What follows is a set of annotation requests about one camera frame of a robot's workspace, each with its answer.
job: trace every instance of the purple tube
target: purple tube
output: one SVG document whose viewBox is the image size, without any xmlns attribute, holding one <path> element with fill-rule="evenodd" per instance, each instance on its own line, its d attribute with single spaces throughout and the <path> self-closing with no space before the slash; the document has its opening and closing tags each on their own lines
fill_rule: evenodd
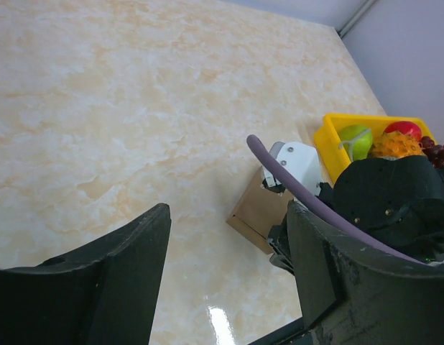
<svg viewBox="0 0 444 345">
<path fill-rule="evenodd" d="M 395 257 L 400 257 L 411 262 L 416 262 L 418 264 L 423 264 L 416 259 L 413 259 L 397 250 L 392 249 L 386 244 L 381 243 L 374 237 L 369 236 L 362 230 L 356 228 L 353 224 L 347 222 L 342 216 L 334 212 L 331 208 L 325 205 L 321 200 L 316 198 L 312 193 L 310 193 L 307 188 L 305 188 L 299 181 L 297 181 L 289 172 L 284 169 L 265 149 L 260 139 L 255 135 L 251 134 L 247 137 L 246 142 L 251 149 L 252 153 L 257 157 L 260 163 L 270 171 L 273 176 L 281 182 L 286 189 L 288 189 L 294 197 L 300 200 L 310 211 L 312 211 L 316 216 L 320 217 L 322 220 L 328 224 L 336 227 L 337 229 L 347 233 L 348 235 L 358 239 L 359 241 L 368 244 L 369 246 L 378 249 L 387 254 L 393 255 Z"/>
</svg>

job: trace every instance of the white device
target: white device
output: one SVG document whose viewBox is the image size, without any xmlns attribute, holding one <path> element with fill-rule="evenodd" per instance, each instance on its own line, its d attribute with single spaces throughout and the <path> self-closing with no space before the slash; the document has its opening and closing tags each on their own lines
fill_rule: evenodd
<svg viewBox="0 0 444 345">
<path fill-rule="evenodd" d="M 313 195 L 320 193 L 323 179 L 316 148 L 302 142 L 275 142 L 269 153 Z M 282 186 L 265 167 L 262 168 L 262 177 L 266 188 Z"/>
</svg>

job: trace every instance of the pineapple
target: pineapple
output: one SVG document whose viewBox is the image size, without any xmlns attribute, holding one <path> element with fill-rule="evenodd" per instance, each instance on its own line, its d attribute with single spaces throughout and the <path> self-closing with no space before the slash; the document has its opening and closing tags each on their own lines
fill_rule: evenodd
<svg viewBox="0 0 444 345">
<path fill-rule="evenodd" d="M 383 133 L 374 140 L 371 150 L 372 157 L 425 156 L 420 143 L 410 135 L 401 132 Z"/>
</svg>

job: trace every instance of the green apple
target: green apple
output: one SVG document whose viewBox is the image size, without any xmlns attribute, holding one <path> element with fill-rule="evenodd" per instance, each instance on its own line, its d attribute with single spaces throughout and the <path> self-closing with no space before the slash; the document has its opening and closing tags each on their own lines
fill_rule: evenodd
<svg viewBox="0 0 444 345">
<path fill-rule="evenodd" d="M 370 128 L 354 124 L 339 131 L 338 136 L 342 141 L 339 148 L 345 147 L 350 161 L 367 158 L 373 140 Z"/>
</svg>

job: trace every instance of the red apple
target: red apple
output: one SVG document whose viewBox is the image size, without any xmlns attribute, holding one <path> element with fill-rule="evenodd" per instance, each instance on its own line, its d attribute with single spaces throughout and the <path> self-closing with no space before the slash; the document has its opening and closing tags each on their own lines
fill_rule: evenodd
<svg viewBox="0 0 444 345">
<path fill-rule="evenodd" d="M 420 141 L 422 139 L 422 130 L 420 129 L 420 127 L 418 127 L 418 125 L 410 121 L 394 122 L 384 130 L 384 133 L 391 133 L 395 131 L 410 135 L 417 141 Z"/>
</svg>

